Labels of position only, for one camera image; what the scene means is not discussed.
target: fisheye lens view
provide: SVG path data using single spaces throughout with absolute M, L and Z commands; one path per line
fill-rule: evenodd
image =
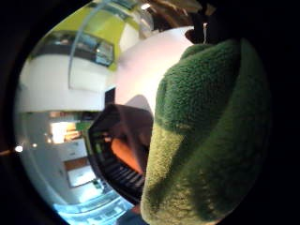
M 263 62 L 209 1 L 94 0 L 27 56 L 18 153 L 71 225 L 212 225 L 266 156 Z

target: wall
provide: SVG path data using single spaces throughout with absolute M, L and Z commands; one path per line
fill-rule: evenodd
M 176 64 L 185 49 L 192 45 L 185 37 L 186 31 L 191 28 L 181 27 L 164 31 L 140 41 L 125 51 L 119 59 L 115 73 L 116 103 L 135 107 L 147 106 L 144 102 L 132 101 L 140 96 L 140 99 L 148 101 L 153 113 L 158 85 L 164 73 Z
M 138 28 L 140 15 L 135 11 L 129 11 L 124 7 L 120 7 L 119 5 L 112 5 L 126 12 L 126 14 L 130 15 L 132 18 L 127 21 L 123 21 L 121 18 L 113 15 L 111 12 L 100 10 L 90 19 L 83 31 L 84 33 L 110 41 L 114 45 L 114 55 L 117 59 L 121 52 L 128 46 L 128 44 L 132 43 L 131 38 L 136 38 L 136 36 L 139 35 Z M 57 24 L 53 31 L 77 31 L 91 11 L 92 9 L 90 7 L 82 7 Z M 123 35 L 130 35 L 131 37 L 126 38 L 126 40 L 121 40 Z
M 103 110 L 104 83 L 111 73 L 79 58 L 73 69 L 80 71 L 72 82 L 79 89 L 68 88 L 67 55 L 46 54 L 27 62 L 21 74 L 20 112 Z

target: white cabinet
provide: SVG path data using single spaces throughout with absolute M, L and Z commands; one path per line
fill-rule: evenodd
M 96 176 L 91 168 L 91 166 L 81 167 L 75 170 L 67 172 L 69 183 L 72 187 L 84 185 L 93 179 L 96 179 Z
M 84 139 L 77 139 L 71 142 L 59 143 L 56 144 L 55 147 L 62 161 L 87 157 Z

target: green fleece fabric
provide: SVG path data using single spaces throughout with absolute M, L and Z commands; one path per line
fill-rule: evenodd
M 189 47 L 157 90 L 141 210 L 150 225 L 216 224 L 263 164 L 270 92 L 245 39 Z

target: white wall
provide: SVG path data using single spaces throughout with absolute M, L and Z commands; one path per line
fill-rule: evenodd
M 20 112 L 99 111 L 104 108 L 105 83 L 111 73 L 100 65 L 76 58 L 73 69 L 78 70 L 71 81 L 76 89 L 69 89 L 68 60 L 67 55 L 46 54 L 25 64 L 19 93 Z
M 139 41 L 140 41 L 139 31 L 126 23 L 119 42 L 121 52 L 126 51 L 130 47 L 137 44 Z
M 153 113 L 158 85 L 164 73 L 192 45 L 185 37 L 186 31 L 191 28 L 175 28 L 153 35 L 124 52 L 115 74 L 116 103 L 143 108 L 142 102 L 140 104 L 135 100 L 131 101 L 134 105 L 129 103 L 135 96 L 142 95 L 147 99 Z

